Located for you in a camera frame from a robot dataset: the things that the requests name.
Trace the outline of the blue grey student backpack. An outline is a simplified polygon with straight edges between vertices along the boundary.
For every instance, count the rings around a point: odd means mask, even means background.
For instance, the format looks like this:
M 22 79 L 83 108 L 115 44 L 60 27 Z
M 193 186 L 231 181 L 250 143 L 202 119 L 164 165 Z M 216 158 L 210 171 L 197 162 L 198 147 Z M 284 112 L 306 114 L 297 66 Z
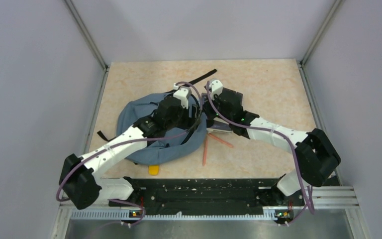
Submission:
M 129 102 L 121 111 L 116 126 L 120 136 L 134 123 L 150 130 L 147 147 L 127 157 L 134 164 L 160 165 L 195 152 L 206 136 L 206 115 L 201 108 L 201 122 L 196 130 L 183 130 L 178 123 L 183 115 L 182 107 L 173 106 L 173 91 L 150 94 Z M 199 100 L 191 95 L 189 106 Z

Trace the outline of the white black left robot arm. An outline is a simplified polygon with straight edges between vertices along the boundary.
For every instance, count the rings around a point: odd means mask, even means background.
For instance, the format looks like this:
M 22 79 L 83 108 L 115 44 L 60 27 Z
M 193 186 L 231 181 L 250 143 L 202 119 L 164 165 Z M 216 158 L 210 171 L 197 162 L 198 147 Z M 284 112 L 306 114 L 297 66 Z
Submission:
M 179 136 L 196 129 L 202 107 L 197 104 L 189 110 L 188 106 L 187 101 L 167 96 L 149 115 L 139 118 L 102 147 L 81 156 L 71 154 L 66 157 L 56 200 L 71 201 L 80 210 L 92 205 L 104 190 L 100 183 L 102 175 L 112 166 L 147 148 L 153 141 L 167 140 L 166 133 L 173 128 L 184 130 Z

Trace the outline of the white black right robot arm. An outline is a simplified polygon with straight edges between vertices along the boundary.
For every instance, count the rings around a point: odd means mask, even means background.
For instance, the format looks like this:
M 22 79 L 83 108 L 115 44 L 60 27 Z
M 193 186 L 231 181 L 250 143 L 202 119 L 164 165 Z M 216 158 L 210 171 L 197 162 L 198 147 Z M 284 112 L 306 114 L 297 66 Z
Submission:
M 280 148 L 294 157 L 298 166 L 275 184 L 272 200 L 285 205 L 302 187 L 321 187 L 341 163 L 341 157 L 326 133 L 318 128 L 310 132 L 290 129 L 245 111 L 242 94 L 223 89 L 221 94 L 203 94 L 208 121 L 225 121 L 230 131 L 247 139 L 259 140 Z

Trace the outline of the dark thick paperback book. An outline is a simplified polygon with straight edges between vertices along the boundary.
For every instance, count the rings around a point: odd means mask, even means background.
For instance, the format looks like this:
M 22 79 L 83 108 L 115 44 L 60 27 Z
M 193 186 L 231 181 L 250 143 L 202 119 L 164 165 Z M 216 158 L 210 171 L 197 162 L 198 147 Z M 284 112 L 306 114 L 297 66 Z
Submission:
M 232 133 L 232 129 L 229 124 L 215 119 L 215 111 L 211 107 L 211 104 L 208 101 L 208 96 L 206 93 L 202 93 L 203 99 L 203 112 L 205 113 L 206 119 L 206 128 L 208 132 L 221 132 L 221 133 Z

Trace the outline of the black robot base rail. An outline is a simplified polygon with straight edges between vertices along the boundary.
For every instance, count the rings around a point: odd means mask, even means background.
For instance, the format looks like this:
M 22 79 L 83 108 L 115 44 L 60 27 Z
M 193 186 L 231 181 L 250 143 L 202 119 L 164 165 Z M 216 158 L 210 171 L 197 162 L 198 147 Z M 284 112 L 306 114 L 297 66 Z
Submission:
M 185 216 L 261 215 L 267 206 L 304 205 L 300 191 L 291 196 L 273 189 L 277 179 L 127 179 L 133 186 L 128 202 L 146 214 Z

